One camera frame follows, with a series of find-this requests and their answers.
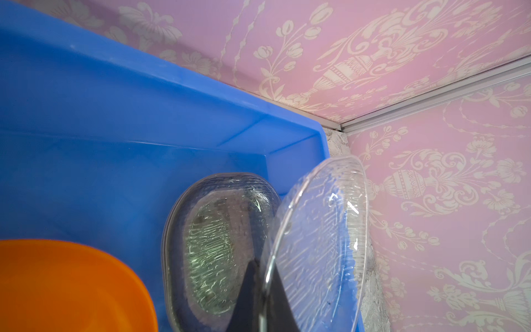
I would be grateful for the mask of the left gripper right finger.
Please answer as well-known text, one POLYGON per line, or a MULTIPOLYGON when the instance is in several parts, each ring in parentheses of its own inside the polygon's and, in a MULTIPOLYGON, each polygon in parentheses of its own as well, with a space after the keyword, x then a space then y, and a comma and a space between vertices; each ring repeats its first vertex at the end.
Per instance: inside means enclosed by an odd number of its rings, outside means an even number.
POLYGON ((299 332, 293 312, 282 284, 282 278, 275 266, 269 289, 266 292, 263 310, 263 331, 267 332, 299 332))

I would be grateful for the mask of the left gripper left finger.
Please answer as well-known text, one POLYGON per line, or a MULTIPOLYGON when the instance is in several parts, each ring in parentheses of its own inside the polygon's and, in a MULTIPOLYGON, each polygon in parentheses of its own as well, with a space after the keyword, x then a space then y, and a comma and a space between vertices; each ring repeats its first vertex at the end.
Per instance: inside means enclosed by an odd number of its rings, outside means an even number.
POLYGON ((258 332, 261 297, 259 260, 249 261, 226 332, 258 332))

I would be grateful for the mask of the clear glass plate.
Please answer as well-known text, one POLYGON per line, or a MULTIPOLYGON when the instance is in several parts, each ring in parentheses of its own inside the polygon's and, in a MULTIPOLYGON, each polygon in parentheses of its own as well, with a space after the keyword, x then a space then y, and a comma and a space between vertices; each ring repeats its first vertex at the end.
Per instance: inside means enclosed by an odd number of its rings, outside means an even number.
POLYGON ((362 331, 368 209, 360 160, 331 157, 293 185, 260 261, 259 330, 276 266, 300 331, 362 331))

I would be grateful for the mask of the brown clear plate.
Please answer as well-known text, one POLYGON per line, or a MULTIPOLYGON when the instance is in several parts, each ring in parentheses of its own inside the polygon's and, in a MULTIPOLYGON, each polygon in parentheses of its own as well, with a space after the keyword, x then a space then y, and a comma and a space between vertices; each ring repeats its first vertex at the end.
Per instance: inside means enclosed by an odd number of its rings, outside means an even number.
POLYGON ((161 259, 174 331, 225 331, 250 261, 281 203, 264 178, 219 173, 195 182, 165 224, 161 259))

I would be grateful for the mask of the orange plastic plate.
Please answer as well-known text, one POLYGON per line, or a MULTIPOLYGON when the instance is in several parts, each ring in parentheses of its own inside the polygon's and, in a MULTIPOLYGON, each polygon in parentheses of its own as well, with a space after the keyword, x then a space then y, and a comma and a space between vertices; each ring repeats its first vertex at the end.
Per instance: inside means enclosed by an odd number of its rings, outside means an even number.
POLYGON ((2 331, 157 331, 138 275, 90 246, 1 241, 2 331))

